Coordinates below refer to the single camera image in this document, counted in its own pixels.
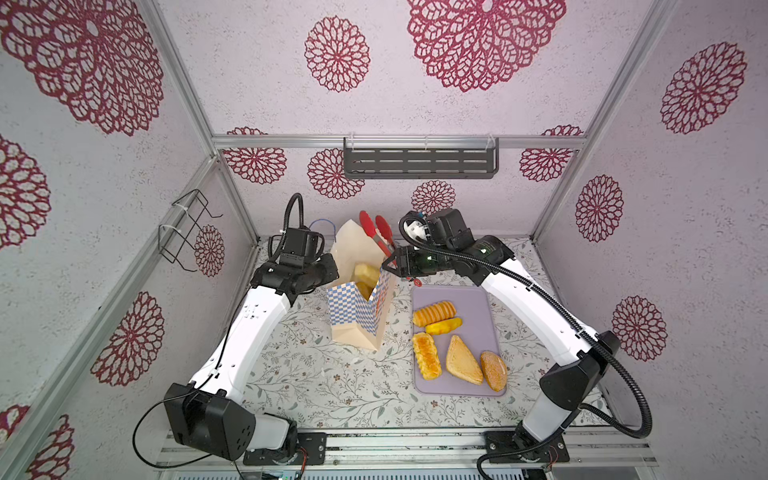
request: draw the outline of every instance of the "red floral pattern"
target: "red floral pattern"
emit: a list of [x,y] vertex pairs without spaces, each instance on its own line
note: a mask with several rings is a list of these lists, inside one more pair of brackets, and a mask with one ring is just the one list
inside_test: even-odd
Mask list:
[[159,115],[163,71],[131,0],[2,0],[0,34],[77,120],[133,135]]
[[424,182],[411,195],[413,210],[427,215],[452,207],[455,200],[455,190],[451,184],[442,180]]
[[613,331],[632,358],[653,360],[667,346],[667,324],[648,299],[628,296],[616,305]]
[[[542,135],[582,135],[573,125],[558,125]],[[520,157],[520,171],[529,180],[545,182],[560,177],[574,151],[569,148],[526,148]]]
[[688,58],[661,99],[667,129],[685,135],[714,122],[736,100],[745,70],[744,52],[726,41]]
[[206,225],[194,242],[194,259],[205,276],[214,276],[224,265],[224,240],[213,225]]
[[0,135],[0,250],[45,225],[51,191],[34,158]]
[[148,292],[140,292],[94,362],[91,373],[100,383],[112,386],[126,386],[138,380],[163,346],[164,324],[157,299]]
[[4,412],[0,412],[0,448],[8,441],[28,411],[29,406],[14,405]]
[[488,90],[551,40],[565,0],[408,0],[414,55],[445,87]]
[[304,42],[306,66],[331,91],[349,91],[366,77],[371,63],[366,38],[346,18],[325,17]]
[[328,198],[350,198],[357,195],[365,180],[353,180],[344,175],[344,152],[338,148],[325,149],[310,159],[306,174],[310,183]]
[[29,464],[28,480],[63,478],[69,472],[69,461],[74,452],[73,435],[74,429],[69,425],[69,415],[62,415],[58,419],[56,430],[48,434],[43,448]]
[[[229,135],[266,135],[257,128],[237,127]],[[255,184],[271,184],[286,173],[282,148],[233,148],[222,152],[232,171]]]
[[576,226],[591,242],[605,240],[619,226],[624,200],[619,184],[608,175],[588,181],[576,202]]

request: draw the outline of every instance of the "glazed pastry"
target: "glazed pastry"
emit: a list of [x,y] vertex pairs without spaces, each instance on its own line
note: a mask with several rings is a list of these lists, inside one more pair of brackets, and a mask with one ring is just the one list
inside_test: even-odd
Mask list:
[[434,380],[442,374],[437,347],[431,335],[424,332],[416,333],[413,336],[413,352],[416,354],[416,361],[419,363],[424,380]]

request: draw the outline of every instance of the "patterned wallpaper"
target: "patterned wallpaper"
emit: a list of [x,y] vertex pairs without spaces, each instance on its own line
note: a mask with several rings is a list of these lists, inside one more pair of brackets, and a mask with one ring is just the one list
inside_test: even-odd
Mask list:
[[650,0],[160,0],[217,133],[589,123]]
[[298,191],[307,223],[326,218],[341,227],[367,210],[372,217],[384,216],[396,232],[408,210],[456,207],[476,233],[517,235],[533,229],[571,153],[504,149],[500,163],[507,167],[491,180],[350,180],[343,176],[338,149],[239,149],[224,151],[224,158],[237,174],[235,183],[261,233],[282,227],[283,208],[273,206]]
[[[0,41],[2,445],[205,155],[132,2],[0,0]],[[247,255],[214,181],[197,273],[161,264],[27,478],[136,478],[128,424],[213,347]]]
[[[193,229],[194,248],[181,250],[180,263],[161,260],[141,287],[62,406],[57,429],[30,466],[30,478],[128,479],[148,472],[133,453],[133,428],[172,382],[186,382],[217,345],[250,252],[220,174],[202,191],[217,217],[204,214],[202,229],[189,220],[181,224],[184,232]],[[202,240],[209,232],[216,233],[214,242]],[[28,403],[22,400],[0,412],[0,442],[14,432]],[[166,432],[163,409],[142,424],[137,444],[150,461]]]
[[682,0],[540,244],[568,308],[621,338],[671,480],[765,476],[767,22]]

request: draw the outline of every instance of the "black cable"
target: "black cable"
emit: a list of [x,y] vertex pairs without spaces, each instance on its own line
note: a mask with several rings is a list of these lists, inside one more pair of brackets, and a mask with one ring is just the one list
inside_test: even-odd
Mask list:
[[235,460],[232,463],[235,464],[235,470],[237,470],[237,474],[240,476],[240,480],[245,480],[245,477],[243,477],[243,474],[240,473],[240,467],[237,466],[237,460]]
[[280,236],[282,236],[281,233],[278,233],[277,235],[272,235],[270,237],[270,240],[266,243],[266,251],[268,252],[270,257],[272,255],[274,255],[274,250],[272,250],[272,245],[274,244],[275,238],[280,237]]
[[296,203],[297,200],[299,201],[299,227],[304,226],[304,199],[301,197],[300,193],[296,192],[291,195],[291,198],[286,205],[286,211],[283,215],[283,233],[280,235],[280,242],[277,244],[275,252],[270,254],[269,261],[271,263],[274,263],[277,260],[277,257],[280,256],[280,252],[283,251],[283,245],[285,245],[286,242],[286,230],[288,230],[288,224],[290,223],[290,213],[291,210],[293,210],[293,204]]
[[501,458],[501,457],[509,457],[509,456],[518,456],[523,455],[528,452],[533,452],[534,450],[539,450],[541,447],[547,446],[550,443],[552,443],[557,437],[560,436],[562,433],[561,429],[556,429],[550,436],[548,436],[546,439],[541,440],[540,442],[531,445],[530,447],[526,447],[524,449],[519,450],[513,450],[511,452],[499,452],[499,453],[486,453],[485,455],[482,455],[480,458],[478,458],[477,462],[477,468],[478,472],[480,473],[480,476],[483,477],[485,480],[495,480],[490,475],[485,473],[485,470],[482,469],[482,463],[486,460],[490,460],[491,458]]
[[[246,295],[248,295],[248,291],[246,291],[245,295],[243,295],[243,297],[240,298],[240,302],[237,303],[237,308],[235,309],[235,313],[232,315],[232,318],[230,319],[230,325],[227,327],[227,333],[224,334],[224,342],[221,345],[221,352],[219,352],[219,359],[216,361],[216,366],[214,367],[216,369],[221,366],[221,359],[224,357],[224,349],[227,348],[227,340],[230,338],[230,331],[232,330],[232,325],[235,323],[235,319],[237,318],[237,314],[240,311],[240,304],[243,303],[243,300],[245,300]],[[182,399],[184,397],[187,397],[187,396],[193,395],[194,393],[199,392],[205,386],[205,384],[208,383],[208,381],[210,379],[212,379],[213,377],[214,377],[213,374],[209,375],[208,378],[206,378],[205,381],[203,383],[201,383],[199,387],[195,388],[191,392],[187,392],[187,393],[185,393],[183,395],[178,395],[178,396],[175,396],[175,397],[170,397],[169,399],[162,399],[161,401],[159,401],[159,402],[155,403],[154,405],[152,405],[146,412],[144,412],[144,414],[141,416],[139,421],[136,422],[136,427],[134,427],[134,434],[133,434],[133,436],[131,438],[131,443],[134,446],[134,453],[139,458],[139,460],[141,460],[142,462],[144,462],[145,464],[149,465],[152,468],[176,468],[176,467],[183,467],[185,465],[189,465],[190,463],[198,462],[198,461],[202,460],[203,458],[210,457],[210,454],[208,454],[208,455],[203,455],[202,457],[196,458],[194,460],[190,460],[189,462],[179,463],[177,465],[156,465],[156,464],[150,462],[149,460],[147,460],[146,458],[144,458],[143,456],[141,456],[141,453],[139,453],[139,449],[136,446],[136,433],[139,430],[139,425],[141,425],[141,423],[144,421],[144,419],[147,418],[147,415],[149,415],[149,413],[155,407],[157,407],[158,405],[161,405],[161,404],[163,404],[165,402],[170,402],[171,400]]]
[[641,426],[637,430],[629,429],[627,426],[620,424],[613,417],[610,417],[609,415],[605,414],[604,412],[596,409],[595,407],[587,403],[579,404],[578,408],[583,410],[588,410],[589,412],[594,413],[595,415],[600,417],[602,420],[604,420],[606,423],[608,423],[608,425],[614,427],[619,432],[624,433],[625,435],[628,435],[635,439],[644,439],[650,435],[650,432],[653,428],[653,417],[651,416],[651,413],[650,413],[650,406],[648,405],[648,401],[645,398],[645,395],[643,394],[642,390],[640,389],[640,386],[637,384],[637,382],[634,381],[634,379],[632,378],[632,375],[630,375],[627,369],[625,369],[624,366],[622,366],[619,363],[619,361],[616,360],[614,356],[611,355],[610,352],[608,352],[607,349],[605,349],[602,345],[600,345],[600,343],[598,343],[598,341],[594,339],[592,335],[587,333],[581,327],[581,325],[579,325],[578,321],[571,315],[571,313],[568,312],[565,309],[565,307],[563,307],[552,295],[547,293],[539,285],[535,284],[533,280],[527,279],[522,275],[519,275],[510,270],[507,270],[503,266],[499,266],[499,265],[496,265],[495,263],[490,263],[485,260],[472,257],[471,255],[465,255],[459,252],[452,252],[450,250],[444,250],[441,248],[432,247],[431,245],[428,245],[414,238],[411,238],[410,235],[406,233],[406,229],[404,226],[404,223],[408,220],[417,221],[419,223],[425,223],[425,222],[422,218],[416,217],[414,215],[405,215],[399,221],[398,228],[400,230],[400,235],[402,235],[402,237],[405,238],[406,241],[412,244],[414,247],[418,247],[419,249],[424,250],[425,252],[435,253],[438,255],[445,255],[447,257],[453,257],[453,258],[468,261],[471,263],[477,263],[478,265],[485,266],[492,272],[503,273],[504,275],[509,276],[512,279],[522,283],[523,285],[525,285],[526,288],[529,288],[530,290],[535,291],[541,298],[546,300],[547,303],[549,303],[555,310],[558,311],[558,313],[560,313],[563,319],[565,319],[565,321],[568,322],[571,328],[581,338],[583,338],[584,341],[586,341],[591,348],[593,348],[606,362],[608,362],[609,365],[614,367],[614,369],[616,370],[616,372],[618,372],[618,374],[621,376],[624,382],[627,383],[627,386],[629,387],[630,391],[632,391],[632,395],[634,396],[634,399],[637,402],[637,407],[640,409]]
[[317,232],[313,232],[313,234],[317,237],[320,237],[320,246],[317,248],[317,251],[315,252],[315,258],[313,258],[313,261],[314,261],[320,258],[321,255],[323,255],[323,252],[326,249],[326,238],[322,234]]

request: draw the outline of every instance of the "aluminum frame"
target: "aluminum frame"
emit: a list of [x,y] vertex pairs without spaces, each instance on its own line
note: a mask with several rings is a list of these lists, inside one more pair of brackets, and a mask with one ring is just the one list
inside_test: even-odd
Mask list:
[[[611,120],[614,118],[617,110],[629,91],[629,88],[634,79],[639,75],[641,66],[647,59],[650,50],[658,41],[667,21],[671,17],[677,0],[654,0],[649,12],[644,19],[644,22],[637,33],[630,51],[625,56],[617,75],[611,83],[604,100],[601,102],[601,106],[598,108],[598,112],[593,118],[590,126],[587,130],[587,134],[583,137],[554,137],[554,136],[539,136],[539,135],[506,135],[499,136],[499,147],[502,148],[533,148],[533,147],[549,147],[549,148],[570,148],[579,150],[579,153],[569,162],[561,181],[548,201],[547,207],[539,217],[536,228],[533,232],[532,239],[537,242],[541,236],[546,233],[551,226],[553,219],[557,216],[558,212],[563,206],[564,200],[568,197],[572,191],[575,181],[579,178],[584,168],[587,166],[588,161],[591,158],[591,154],[599,144],[602,137],[606,134],[607,127]],[[203,108],[200,105],[200,101],[195,93],[194,87],[187,75],[183,63],[181,62],[178,50],[170,36],[167,25],[163,20],[163,16],[154,0],[137,0],[137,6],[144,18],[147,28],[149,29],[152,37],[158,46],[158,50],[161,53],[162,61],[165,66],[167,76],[171,78],[172,82],[177,86],[179,95],[181,96],[182,103],[187,109],[193,126],[200,139],[200,142],[210,155],[203,164],[197,169],[197,172],[190,180],[189,184],[184,191],[193,190],[200,187],[214,171],[214,166],[221,164],[223,167],[224,184],[226,186],[228,196],[233,201],[233,205],[236,207],[236,212],[240,217],[241,224],[245,227],[245,230],[251,239],[253,246],[251,256],[255,261],[256,244],[258,241],[257,230],[253,225],[253,221],[248,214],[247,209],[242,201],[240,192],[237,190],[236,185],[233,182],[231,172],[226,164],[221,161],[219,149],[221,148],[239,148],[239,147],[295,147],[295,148],[323,148],[323,147],[343,147],[343,139],[349,135],[264,135],[264,136],[239,136],[239,135],[213,135],[210,129],[210,124],[207,121]],[[375,136],[375,137],[355,137],[355,145],[360,147],[433,147],[433,148],[451,148],[451,147],[463,147],[463,148],[482,148],[487,145],[488,138],[480,136]],[[164,218],[163,223],[174,224],[181,220],[183,214],[178,208],[171,208]],[[151,274],[152,270],[157,265],[160,259],[160,255],[156,249],[155,235],[151,235],[145,245],[142,247],[140,253],[131,262],[127,271],[120,278],[115,288],[110,292],[107,299],[104,301],[102,308],[91,319],[91,322],[84,329],[78,340],[73,345],[73,348],[67,353],[65,358],[59,363],[57,369],[51,378],[45,383],[43,390],[37,396],[29,410],[29,413],[22,420],[18,431],[13,435],[4,448],[0,452],[0,478],[2,480],[12,479],[20,477],[24,474],[29,462],[34,458],[37,451],[42,446],[45,438],[50,431],[51,427],[55,423],[58,415],[59,407],[66,400],[68,394],[75,387],[78,378],[88,368],[90,362],[98,354],[99,348],[103,342],[114,332],[117,323],[122,317],[122,313],[128,308],[133,297],[136,295],[138,289],[143,285],[146,279]],[[232,300],[232,308],[237,308]],[[569,435],[574,429],[582,427],[571,427],[566,435]],[[613,429],[609,427],[596,427],[594,429],[608,429],[609,432],[617,434]],[[413,429],[412,432],[418,430],[419,435],[413,437],[414,439],[422,438],[423,429]],[[441,433],[447,433],[456,429],[438,429]],[[473,433],[473,429],[458,429],[460,432],[456,432],[459,435],[477,435]],[[352,433],[361,434],[360,429],[353,429]],[[429,437],[429,433],[423,434],[426,438]],[[589,436],[592,435],[591,440],[594,441],[598,438],[603,438],[605,435],[597,433],[587,434],[585,440],[589,440]],[[355,442],[359,441],[358,437],[350,437]],[[608,458],[616,458],[615,455],[631,454],[630,463],[639,462],[639,465],[643,467],[656,466],[655,458],[652,462],[639,455],[644,455],[647,445],[634,445],[633,439],[627,440],[627,437],[621,435],[624,440],[623,445],[630,445],[630,448],[634,451],[627,451],[624,447],[619,449],[603,449],[599,445],[592,445],[584,452],[574,452],[571,448],[572,458],[577,459],[577,465],[582,466],[609,466],[609,465],[628,465],[627,459],[624,461],[608,460],[604,462],[598,462],[595,457],[589,455],[600,452],[600,455],[608,455]],[[434,458],[434,455],[441,455],[441,449],[435,449],[430,452],[430,455]],[[465,457],[471,457],[477,452],[471,452],[471,449],[461,447],[456,450],[461,452],[461,455]],[[386,450],[357,450],[358,455],[339,454],[339,458],[345,462],[346,465],[352,465],[350,468],[359,468],[361,465],[366,468],[370,468],[370,460],[366,458],[380,458],[382,468],[401,468],[399,463],[403,462],[401,458],[392,458],[398,455],[382,455],[382,452]],[[164,451],[162,455],[173,453],[173,456],[177,454],[183,454],[183,452],[171,452],[170,450]],[[581,458],[590,458],[587,462],[579,462]],[[466,466],[467,458],[464,460],[456,460],[458,466]],[[211,460],[210,463],[215,464],[214,468],[220,468],[221,462],[229,463],[223,459]],[[208,462],[202,461],[195,464],[194,469],[205,467]],[[531,466],[531,464],[520,464],[519,466]],[[331,465],[331,468],[338,469],[338,465]]]
[[[313,470],[393,470],[404,468],[442,469],[474,468],[480,455],[485,454],[484,432],[509,430],[514,427],[436,428],[436,429],[300,429],[300,432],[325,432],[326,462]],[[633,439],[610,426],[572,426],[565,431],[571,461],[555,464],[564,467],[655,467],[658,462],[647,441]],[[158,464],[185,462],[200,456],[200,452],[179,445],[171,434],[161,449]],[[487,463],[483,468],[537,468],[546,462]],[[232,468],[232,462],[209,457],[174,471],[216,471]],[[262,467],[238,464],[242,472],[259,471]],[[281,465],[282,470],[297,470],[299,466]]]
[[214,146],[226,148],[436,148],[482,149],[498,138],[499,148],[579,149],[587,141],[582,135],[224,135],[212,137]]
[[587,127],[587,142],[584,147],[576,152],[565,166],[562,177],[557,187],[547,202],[546,207],[539,216],[531,239],[534,243],[549,230],[554,219],[565,204],[574,189],[574,185],[589,165],[592,153],[607,133],[608,127],[618,113],[619,107],[632,87],[632,84],[640,75],[641,69],[648,59],[656,43],[661,38],[667,27],[677,0],[654,0],[648,9],[645,19],[637,31],[621,66],[614,76],[598,111]]

